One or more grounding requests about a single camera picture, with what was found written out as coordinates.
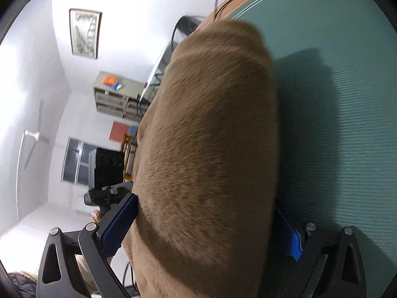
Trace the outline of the person's left hand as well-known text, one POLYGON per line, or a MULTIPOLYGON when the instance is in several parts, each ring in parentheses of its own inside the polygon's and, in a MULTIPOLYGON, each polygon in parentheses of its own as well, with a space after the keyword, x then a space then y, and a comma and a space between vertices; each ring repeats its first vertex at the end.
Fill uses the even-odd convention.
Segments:
POLYGON ((92 212, 92 218, 95 223, 99 223, 101 221, 102 217, 103 217, 103 214, 100 211, 95 210, 92 212))

